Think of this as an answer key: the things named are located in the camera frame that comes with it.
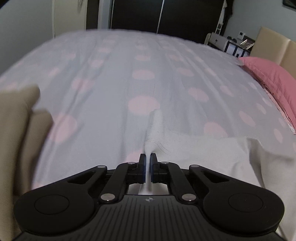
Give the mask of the white sweatshirt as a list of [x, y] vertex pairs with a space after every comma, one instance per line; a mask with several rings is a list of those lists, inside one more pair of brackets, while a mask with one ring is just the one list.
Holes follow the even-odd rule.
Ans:
[[295, 144], [272, 145], [251, 137], [214, 138], [170, 130], [161, 110], [149, 114], [144, 152], [182, 168], [197, 164], [277, 194], [285, 205], [278, 232], [295, 240]]

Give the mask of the grey pink polka-dot bedspread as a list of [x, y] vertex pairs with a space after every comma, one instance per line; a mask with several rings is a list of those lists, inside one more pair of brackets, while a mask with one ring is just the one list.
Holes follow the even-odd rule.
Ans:
[[144, 152], [149, 114], [170, 130], [264, 145], [295, 136], [261, 85], [234, 58], [208, 46], [131, 31], [64, 34], [23, 56], [1, 89], [37, 84], [54, 125], [33, 186], [102, 163], [115, 167]]

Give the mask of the folded beige garment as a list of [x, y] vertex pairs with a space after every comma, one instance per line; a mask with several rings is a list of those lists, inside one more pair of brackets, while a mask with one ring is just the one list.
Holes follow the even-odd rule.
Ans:
[[37, 85], [1, 92], [1, 240], [18, 233], [13, 205], [28, 192], [45, 139], [53, 125], [47, 110], [33, 111]]

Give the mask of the white bedside table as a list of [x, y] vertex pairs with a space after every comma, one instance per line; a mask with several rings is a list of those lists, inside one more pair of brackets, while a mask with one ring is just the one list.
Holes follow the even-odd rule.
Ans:
[[208, 33], [204, 44], [234, 57], [249, 56], [254, 46], [254, 42], [252, 40], [246, 39], [243, 41], [237, 41], [234, 38], [223, 37], [216, 33]]

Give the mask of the pink pillow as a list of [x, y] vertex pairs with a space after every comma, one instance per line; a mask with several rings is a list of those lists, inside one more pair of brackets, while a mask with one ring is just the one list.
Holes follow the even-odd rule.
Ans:
[[278, 64], [259, 57], [240, 57], [243, 67], [263, 85], [295, 126], [295, 78]]

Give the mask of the black sliding wardrobe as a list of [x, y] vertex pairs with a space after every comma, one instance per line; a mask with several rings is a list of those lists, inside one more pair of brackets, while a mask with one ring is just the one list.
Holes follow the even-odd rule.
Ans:
[[86, 29], [151, 32], [203, 43], [233, 12], [233, 1], [88, 1]]

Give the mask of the cream padded headboard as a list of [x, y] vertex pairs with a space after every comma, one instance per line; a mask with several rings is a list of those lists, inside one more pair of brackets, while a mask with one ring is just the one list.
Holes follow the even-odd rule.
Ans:
[[296, 43], [269, 28], [260, 28], [250, 56], [270, 60], [295, 78]]

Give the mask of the cream room door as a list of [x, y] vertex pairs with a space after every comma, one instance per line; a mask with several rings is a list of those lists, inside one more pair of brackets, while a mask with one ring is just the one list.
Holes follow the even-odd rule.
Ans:
[[87, 1], [52, 1], [53, 37], [86, 30]]

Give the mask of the framed wall picture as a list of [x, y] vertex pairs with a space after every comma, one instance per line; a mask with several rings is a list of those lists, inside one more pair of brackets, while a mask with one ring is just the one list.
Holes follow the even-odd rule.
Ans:
[[296, 0], [282, 0], [282, 4], [289, 9], [296, 10]]

